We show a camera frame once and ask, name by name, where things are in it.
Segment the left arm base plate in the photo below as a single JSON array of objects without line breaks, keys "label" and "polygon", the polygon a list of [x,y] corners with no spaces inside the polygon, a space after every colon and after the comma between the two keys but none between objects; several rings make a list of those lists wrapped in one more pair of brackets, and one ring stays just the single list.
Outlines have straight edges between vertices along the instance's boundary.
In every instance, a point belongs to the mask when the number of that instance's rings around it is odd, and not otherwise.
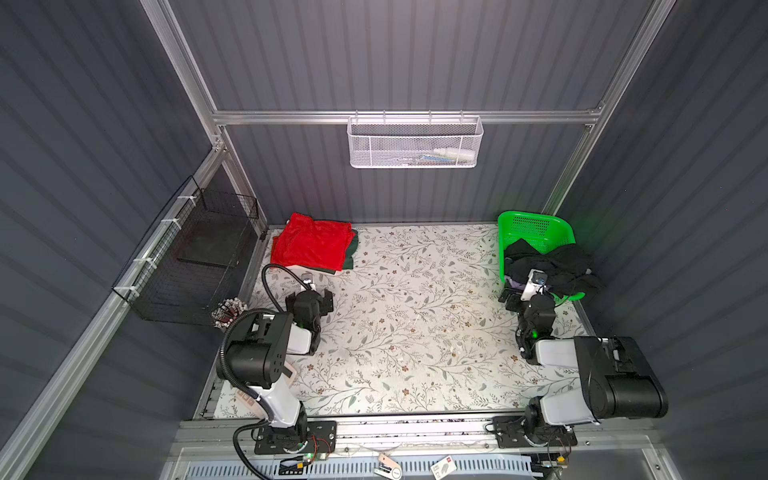
[{"label": "left arm base plate", "polygon": [[335,451],[338,423],[309,421],[289,428],[263,427],[254,435],[256,455],[330,454]]}]

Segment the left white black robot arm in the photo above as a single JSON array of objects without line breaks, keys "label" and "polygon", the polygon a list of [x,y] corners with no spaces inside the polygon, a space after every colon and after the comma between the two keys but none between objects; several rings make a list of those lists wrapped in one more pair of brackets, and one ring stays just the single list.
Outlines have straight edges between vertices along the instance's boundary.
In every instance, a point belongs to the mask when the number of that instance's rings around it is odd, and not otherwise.
[{"label": "left white black robot arm", "polygon": [[305,431],[307,414],[288,386],[288,357],[318,350],[321,319],[334,311],[329,290],[313,289],[286,298],[286,309],[243,312],[226,329],[215,362],[219,378],[254,401],[269,427]]}]

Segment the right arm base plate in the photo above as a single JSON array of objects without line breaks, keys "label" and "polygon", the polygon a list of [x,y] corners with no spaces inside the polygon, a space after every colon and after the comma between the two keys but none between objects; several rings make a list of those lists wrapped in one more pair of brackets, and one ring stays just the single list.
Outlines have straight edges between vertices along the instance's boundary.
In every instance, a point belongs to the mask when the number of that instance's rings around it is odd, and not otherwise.
[{"label": "right arm base plate", "polygon": [[566,426],[539,424],[523,415],[495,416],[485,430],[496,439],[499,448],[564,447],[578,445],[575,432]]}]

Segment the black t shirt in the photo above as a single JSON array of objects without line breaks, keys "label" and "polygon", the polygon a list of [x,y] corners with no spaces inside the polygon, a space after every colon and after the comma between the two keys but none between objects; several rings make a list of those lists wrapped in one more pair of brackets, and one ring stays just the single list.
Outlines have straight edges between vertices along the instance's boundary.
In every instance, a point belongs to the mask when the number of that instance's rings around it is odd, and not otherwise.
[{"label": "black t shirt", "polygon": [[577,244],[562,245],[542,254],[525,239],[519,239],[506,247],[501,266],[502,279],[518,286],[527,282],[531,270],[542,271],[547,275],[548,291],[560,298],[594,296],[605,287],[595,273],[592,257]]}]

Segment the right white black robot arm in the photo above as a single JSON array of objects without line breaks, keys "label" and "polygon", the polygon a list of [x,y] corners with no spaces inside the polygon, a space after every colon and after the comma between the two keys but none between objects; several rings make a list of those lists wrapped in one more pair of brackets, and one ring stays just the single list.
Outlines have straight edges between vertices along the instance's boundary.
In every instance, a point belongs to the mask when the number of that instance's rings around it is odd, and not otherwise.
[{"label": "right white black robot arm", "polygon": [[527,443],[544,447],[556,441],[573,446],[574,426],[667,414],[668,396],[633,338],[555,337],[556,302],[548,293],[526,294],[506,287],[499,301],[517,315],[515,340],[527,363],[572,369],[579,375],[572,389],[529,401],[517,428]]}]

